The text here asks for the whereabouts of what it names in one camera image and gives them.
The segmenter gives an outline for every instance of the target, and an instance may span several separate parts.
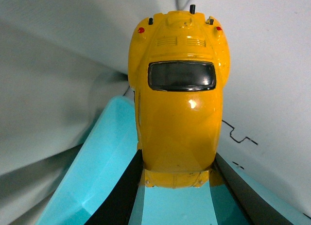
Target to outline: black plastic edge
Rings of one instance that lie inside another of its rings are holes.
[[[292,225],[260,197],[218,153],[215,157],[214,167],[222,176],[226,187],[250,224]]]
[[[142,171],[142,151],[138,150],[112,192],[85,224],[127,225],[133,210]]]

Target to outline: tinted window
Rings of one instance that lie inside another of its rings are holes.
[[[148,84],[153,90],[211,90],[216,87],[215,68],[210,62],[151,63],[148,70]]]

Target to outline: light blue plastic stand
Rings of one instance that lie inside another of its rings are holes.
[[[110,194],[136,153],[136,147],[134,103],[125,97],[115,97],[99,117],[36,224],[83,225]],[[256,191],[269,194],[250,177],[239,174]],[[224,185],[212,190],[217,190],[220,197],[230,197]],[[285,205],[275,196],[268,197],[267,201],[270,204],[277,202]],[[233,199],[230,199],[221,208],[224,210],[222,223],[226,224],[227,218],[235,214],[237,207]],[[291,207],[286,207],[283,211],[289,212],[289,208]],[[292,213],[290,220],[297,222],[294,214],[297,215],[297,211]],[[146,188],[142,224],[216,225],[209,183],[201,188]]]
[[[103,203],[136,153],[133,105],[108,103],[37,225],[82,225]]]

